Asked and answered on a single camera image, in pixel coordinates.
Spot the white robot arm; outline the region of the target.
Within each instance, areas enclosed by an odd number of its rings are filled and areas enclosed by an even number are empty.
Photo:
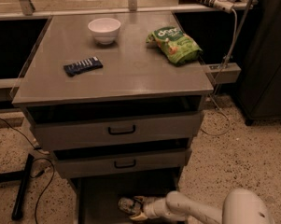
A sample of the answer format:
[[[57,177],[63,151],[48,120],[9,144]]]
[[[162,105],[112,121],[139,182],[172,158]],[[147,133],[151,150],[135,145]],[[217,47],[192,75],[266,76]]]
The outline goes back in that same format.
[[[264,201],[248,189],[230,191],[221,209],[195,202],[179,191],[165,197],[135,196],[126,201],[125,207],[134,221],[186,221],[194,217],[203,224],[275,224]]]

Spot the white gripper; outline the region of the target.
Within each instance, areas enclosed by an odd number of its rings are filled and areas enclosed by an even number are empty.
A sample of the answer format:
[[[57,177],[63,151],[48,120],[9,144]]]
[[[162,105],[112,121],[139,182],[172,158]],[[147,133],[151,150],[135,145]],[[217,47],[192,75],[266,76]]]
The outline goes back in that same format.
[[[164,198],[134,196],[137,202],[143,204],[143,212],[130,216],[133,221],[144,221],[149,219],[165,217],[167,206]]]

